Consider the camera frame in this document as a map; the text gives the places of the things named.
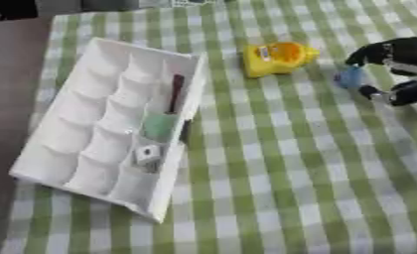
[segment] white plastic container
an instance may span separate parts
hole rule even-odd
[[[143,121],[152,110],[164,113],[174,74],[185,83],[177,113],[164,114],[175,119],[169,138],[149,140]],[[124,205],[162,222],[186,147],[182,131],[198,110],[206,82],[206,55],[94,38],[10,175]],[[162,151],[155,169],[133,163],[137,148],[152,145]]]

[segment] green checkered tablecloth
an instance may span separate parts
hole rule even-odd
[[[33,123],[92,37],[208,52],[210,83],[163,224],[19,182],[3,253],[417,253],[417,113],[332,85],[360,46],[417,36],[414,0],[240,0],[59,16]],[[246,42],[322,54],[291,75],[243,76]],[[385,87],[399,81],[369,69]]]

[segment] die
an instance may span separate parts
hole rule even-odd
[[[139,147],[135,153],[135,164],[145,166],[151,162],[161,159],[161,148],[157,145]]]

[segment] yellow mustard bottle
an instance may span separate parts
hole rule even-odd
[[[247,45],[243,60],[248,77],[273,73],[290,73],[315,59],[320,52],[299,43],[284,42],[268,45]]]

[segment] checkered tablecloth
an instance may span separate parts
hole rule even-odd
[[[240,0],[59,16],[33,123],[94,36],[208,52],[210,83],[163,224],[19,182],[3,253],[417,253],[417,113],[332,84],[358,47],[417,36],[414,0]],[[247,42],[309,43],[291,75],[244,78]],[[400,79],[369,69],[384,88]]]

